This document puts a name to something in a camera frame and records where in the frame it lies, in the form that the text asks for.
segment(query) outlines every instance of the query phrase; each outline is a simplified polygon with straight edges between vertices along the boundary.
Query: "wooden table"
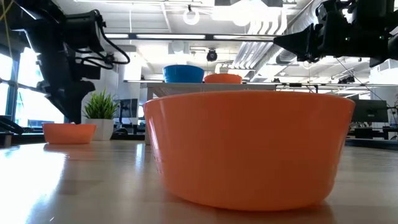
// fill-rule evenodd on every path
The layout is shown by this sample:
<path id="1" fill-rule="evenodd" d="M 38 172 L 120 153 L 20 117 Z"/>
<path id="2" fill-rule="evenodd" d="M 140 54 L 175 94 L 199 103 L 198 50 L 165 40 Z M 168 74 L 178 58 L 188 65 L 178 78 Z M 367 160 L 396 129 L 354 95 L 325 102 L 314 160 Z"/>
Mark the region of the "wooden table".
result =
<path id="1" fill-rule="evenodd" d="M 398 223 L 398 152 L 346 147 L 326 201 L 236 212 L 168 194 L 143 142 L 0 150 L 0 223 Z"/>

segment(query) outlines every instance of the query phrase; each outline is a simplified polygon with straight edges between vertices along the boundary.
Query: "blue bowl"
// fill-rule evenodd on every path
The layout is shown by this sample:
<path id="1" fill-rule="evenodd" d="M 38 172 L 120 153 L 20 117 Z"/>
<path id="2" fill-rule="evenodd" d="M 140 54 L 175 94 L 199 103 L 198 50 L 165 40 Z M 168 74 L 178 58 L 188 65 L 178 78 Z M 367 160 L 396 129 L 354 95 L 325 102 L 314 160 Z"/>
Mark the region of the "blue bowl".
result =
<path id="1" fill-rule="evenodd" d="M 169 65 L 163 68 L 166 83 L 201 83 L 205 71 L 192 65 Z"/>

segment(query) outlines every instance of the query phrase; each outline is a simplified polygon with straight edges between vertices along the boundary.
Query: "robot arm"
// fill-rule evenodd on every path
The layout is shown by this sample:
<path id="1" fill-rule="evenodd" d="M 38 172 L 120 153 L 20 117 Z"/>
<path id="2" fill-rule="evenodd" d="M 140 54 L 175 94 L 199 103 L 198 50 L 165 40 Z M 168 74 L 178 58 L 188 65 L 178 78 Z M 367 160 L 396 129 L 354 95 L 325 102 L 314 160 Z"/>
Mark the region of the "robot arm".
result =
<path id="1" fill-rule="evenodd" d="M 352 14 L 348 21 L 342 13 Z M 398 60 L 398 40 L 390 32 L 398 25 L 394 0 L 326 0 L 315 11 L 318 24 L 302 32 L 274 39 L 274 43 L 297 55 L 299 62 L 322 57 L 370 57 L 374 67 Z"/>
<path id="2" fill-rule="evenodd" d="M 30 46 L 38 54 L 37 63 L 44 78 L 38 87 L 70 122 L 80 124 L 81 101 L 95 90 L 92 82 L 83 81 L 82 78 L 100 79 L 101 68 L 113 69 L 116 63 L 129 63 L 130 58 L 106 38 L 103 30 L 106 24 L 97 10 L 65 15 L 51 0 L 18 0 L 16 3 L 34 19 L 12 24 L 11 28 L 23 30 Z M 112 54 L 103 55 L 101 52 L 104 48 L 99 35 L 121 52 L 126 61 L 117 62 Z M 96 54 L 98 57 L 76 57 L 76 52 Z"/>

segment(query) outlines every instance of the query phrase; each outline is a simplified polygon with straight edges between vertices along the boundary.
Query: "white plant pot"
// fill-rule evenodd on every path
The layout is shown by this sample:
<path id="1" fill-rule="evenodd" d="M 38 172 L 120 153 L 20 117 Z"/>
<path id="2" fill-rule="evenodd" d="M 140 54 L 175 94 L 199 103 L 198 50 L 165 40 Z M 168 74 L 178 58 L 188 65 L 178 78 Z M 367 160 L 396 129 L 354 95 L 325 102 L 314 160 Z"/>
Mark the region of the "white plant pot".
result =
<path id="1" fill-rule="evenodd" d="M 86 124 L 97 125 L 93 141 L 109 141 L 113 133 L 112 119 L 86 119 Z"/>

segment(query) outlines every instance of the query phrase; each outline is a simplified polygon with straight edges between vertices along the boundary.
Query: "orange bowl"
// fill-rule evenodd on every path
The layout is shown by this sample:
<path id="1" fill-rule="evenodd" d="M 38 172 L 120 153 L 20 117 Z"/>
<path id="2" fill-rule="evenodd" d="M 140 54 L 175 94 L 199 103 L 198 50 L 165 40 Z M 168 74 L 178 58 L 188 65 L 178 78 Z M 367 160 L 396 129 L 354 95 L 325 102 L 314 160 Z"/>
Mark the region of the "orange bowl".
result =
<path id="1" fill-rule="evenodd" d="M 254 211 L 306 207 L 328 196 L 353 110 L 339 96 L 280 91 L 192 93 L 144 105 L 168 191 Z"/>
<path id="2" fill-rule="evenodd" d="M 88 144 L 95 128 L 95 124 L 43 124 L 45 141 L 50 144 Z"/>
<path id="3" fill-rule="evenodd" d="M 242 77 L 233 74 L 212 74 L 205 77 L 205 83 L 241 84 Z"/>

